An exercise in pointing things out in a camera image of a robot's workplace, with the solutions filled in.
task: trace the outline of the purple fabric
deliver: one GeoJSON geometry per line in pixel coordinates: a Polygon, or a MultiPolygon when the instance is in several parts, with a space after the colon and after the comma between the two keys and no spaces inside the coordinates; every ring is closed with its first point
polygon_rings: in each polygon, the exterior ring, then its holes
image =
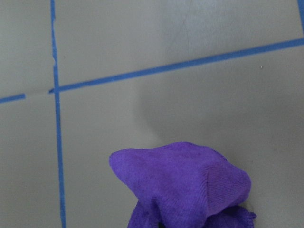
{"type": "Polygon", "coordinates": [[[176,142],[124,149],[109,163],[138,198],[128,228],[158,228],[159,223],[166,228],[253,227],[253,214],[228,209],[247,199],[249,176],[211,148],[176,142]]]}

